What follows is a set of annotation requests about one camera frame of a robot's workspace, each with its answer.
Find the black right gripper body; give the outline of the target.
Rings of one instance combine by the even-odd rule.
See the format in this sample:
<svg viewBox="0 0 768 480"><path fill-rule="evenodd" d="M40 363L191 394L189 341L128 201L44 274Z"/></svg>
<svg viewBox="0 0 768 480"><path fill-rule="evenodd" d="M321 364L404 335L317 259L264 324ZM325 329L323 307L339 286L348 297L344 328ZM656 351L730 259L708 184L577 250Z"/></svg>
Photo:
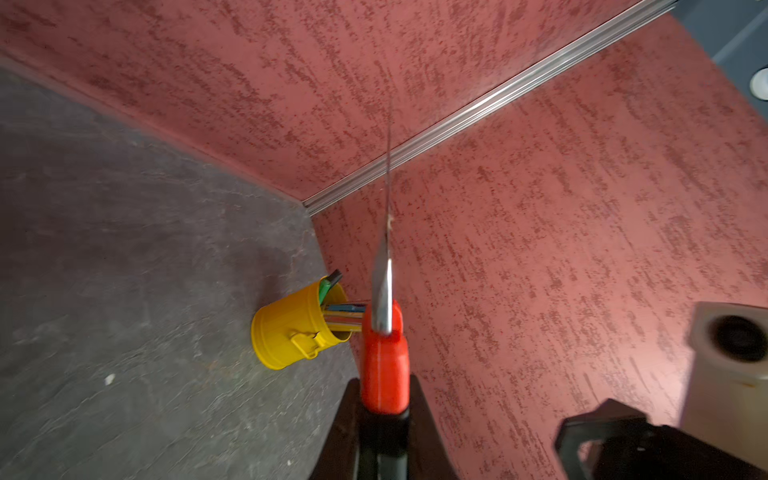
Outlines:
<svg viewBox="0 0 768 480"><path fill-rule="evenodd" d="M765 479L767 472L615 399L564 419L554 442L569 479Z"/></svg>

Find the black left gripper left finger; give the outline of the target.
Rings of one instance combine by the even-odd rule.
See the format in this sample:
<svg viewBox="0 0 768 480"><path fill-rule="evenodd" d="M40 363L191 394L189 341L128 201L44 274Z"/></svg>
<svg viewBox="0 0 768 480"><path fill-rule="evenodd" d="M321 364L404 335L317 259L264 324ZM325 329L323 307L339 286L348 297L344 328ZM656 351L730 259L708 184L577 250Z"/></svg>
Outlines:
<svg viewBox="0 0 768 480"><path fill-rule="evenodd" d="M359 463L360 380L348 382L309 480L355 480Z"/></svg>

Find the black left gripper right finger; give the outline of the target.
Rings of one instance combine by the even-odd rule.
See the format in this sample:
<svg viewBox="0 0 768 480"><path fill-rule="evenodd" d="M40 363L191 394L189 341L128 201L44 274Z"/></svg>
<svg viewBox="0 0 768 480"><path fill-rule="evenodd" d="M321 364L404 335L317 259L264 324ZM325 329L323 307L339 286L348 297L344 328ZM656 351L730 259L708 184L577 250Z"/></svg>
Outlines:
<svg viewBox="0 0 768 480"><path fill-rule="evenodd" d="M410 376L408 478L458 480L419 379Z"/></svg>

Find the red black utility knife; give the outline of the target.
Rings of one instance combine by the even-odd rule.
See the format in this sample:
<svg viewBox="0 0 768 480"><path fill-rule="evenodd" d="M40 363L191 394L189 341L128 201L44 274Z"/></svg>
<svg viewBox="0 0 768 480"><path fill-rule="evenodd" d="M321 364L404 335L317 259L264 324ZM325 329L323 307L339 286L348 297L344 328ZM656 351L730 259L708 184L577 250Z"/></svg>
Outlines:
<svg viewBox="0 0 768 480"><path fill-rule="evenodd" d="M372 298L363 329L359 479L408 477L410 361L402 312L393 299L390 172L391 144L387 143L383 233L373 262Z"/></svg>

